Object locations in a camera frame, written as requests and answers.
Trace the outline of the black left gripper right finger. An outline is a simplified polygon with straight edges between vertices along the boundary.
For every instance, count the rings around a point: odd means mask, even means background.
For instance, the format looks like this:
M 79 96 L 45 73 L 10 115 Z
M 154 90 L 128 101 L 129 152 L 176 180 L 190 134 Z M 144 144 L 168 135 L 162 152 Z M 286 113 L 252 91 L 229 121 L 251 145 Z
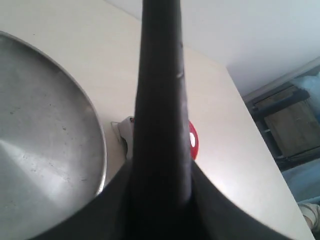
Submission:
M 201 224 L 211 240 L 288 240 L 237 207 L 207 178 L 195 161 L 192 191 Z

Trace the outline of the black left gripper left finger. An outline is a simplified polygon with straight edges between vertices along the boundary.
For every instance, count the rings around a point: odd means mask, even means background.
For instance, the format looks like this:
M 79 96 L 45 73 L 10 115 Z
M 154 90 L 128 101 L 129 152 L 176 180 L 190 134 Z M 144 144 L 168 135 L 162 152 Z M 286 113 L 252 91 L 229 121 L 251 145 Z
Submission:
M 124 240 L 126 238 L 129 179 L 126 162 L 103 191 L 89 204 L 34 240 Z

